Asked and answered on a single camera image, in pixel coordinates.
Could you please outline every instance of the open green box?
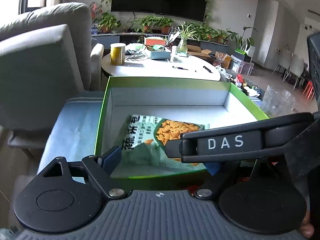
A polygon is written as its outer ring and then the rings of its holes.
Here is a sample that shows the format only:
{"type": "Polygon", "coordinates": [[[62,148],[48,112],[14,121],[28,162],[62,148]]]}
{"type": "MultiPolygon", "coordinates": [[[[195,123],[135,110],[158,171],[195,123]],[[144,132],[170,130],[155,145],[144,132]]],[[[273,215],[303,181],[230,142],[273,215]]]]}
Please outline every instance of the open green box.
{"type": "MultiPolygon", "coordinates": [[[[210,124],[211,129],[268,118],[231,83],[166,77],[110,77],[101,108],[95,155],[105,153],[114,145],[121,146],[128,117],[132,114],[210,124]]],[[[200,185],[208,176],[207,171],[198,171],[159,177],[154,175],[157,169],[160,167],[150,168],[143,175],[136,174],[144,173],[142,169],[132,171],[131,176],[119,180],[128,190],[169,190],[183,188],[191,181],[200,185]]]]}

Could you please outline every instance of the green snack package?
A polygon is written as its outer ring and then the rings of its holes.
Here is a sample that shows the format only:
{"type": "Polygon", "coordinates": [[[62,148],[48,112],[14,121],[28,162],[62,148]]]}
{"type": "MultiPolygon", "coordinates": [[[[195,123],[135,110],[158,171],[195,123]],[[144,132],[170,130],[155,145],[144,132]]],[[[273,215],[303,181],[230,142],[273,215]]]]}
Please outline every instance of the green snack package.
{"type": "Polygon", "coordinates": [[[180,134],[208,129],[209,125],[177,122],[158,116],[132,115],[122,142],[122,167],[162,167],[165,174],[179,174],[205,170],[202,163],[182,163],[180,158],[168,158],[164,146],[180,134]]]}

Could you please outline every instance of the red plastic stool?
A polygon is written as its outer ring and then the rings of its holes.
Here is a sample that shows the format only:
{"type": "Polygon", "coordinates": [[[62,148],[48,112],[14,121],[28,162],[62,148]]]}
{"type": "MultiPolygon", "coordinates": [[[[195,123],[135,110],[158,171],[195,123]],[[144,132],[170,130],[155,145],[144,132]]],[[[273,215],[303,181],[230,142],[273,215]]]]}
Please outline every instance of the red plastic stool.
{"type": "Polygon", "coordinates": [[[308,82],[308,84],[307,84],[307,86],[306,86],[306,89],[304,90],[304,92],[303,92],[303,95],[304,95],[304,93],[305,92],[307,92],[306,93],[306,98],[310,98],[310,96],[311,96],[311,100],[313,99],[313,96],[314,96],[314,94],[315,94],[315,91],[314,91],[314,89],[313,89],[313,85],[312,85],[312,82],[311,81],[309,81],[308,82]]]}

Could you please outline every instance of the silver screw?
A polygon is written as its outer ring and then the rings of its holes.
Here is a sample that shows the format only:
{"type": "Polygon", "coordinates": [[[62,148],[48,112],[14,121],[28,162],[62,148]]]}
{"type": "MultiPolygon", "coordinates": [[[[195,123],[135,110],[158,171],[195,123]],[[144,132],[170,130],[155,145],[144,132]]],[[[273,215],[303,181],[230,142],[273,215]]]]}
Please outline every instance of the silver screw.
{"type": "Polygon", "coordinates": [[[199,197],[210,197],[212,195],[212,191],[207,188],[202,188],[196,192],[199,197]]]}
{"type": "Polygon", "coordinates": [[[109,191],[111,197],[121,197],[124,195],[124,190],[122,188],[113,188],[109,191]]]}

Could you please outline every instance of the hand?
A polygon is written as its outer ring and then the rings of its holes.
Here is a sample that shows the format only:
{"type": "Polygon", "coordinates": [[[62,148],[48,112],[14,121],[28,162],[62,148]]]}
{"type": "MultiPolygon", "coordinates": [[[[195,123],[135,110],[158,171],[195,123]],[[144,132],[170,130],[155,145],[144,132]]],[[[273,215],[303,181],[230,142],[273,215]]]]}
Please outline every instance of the hand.
{"type": "Polygon", "coordinates": [[[315,231],[313,225],[310,224],[310,212],[308,210],[302,221],[299,231],[305,238],[311,238],[315,231]]]}

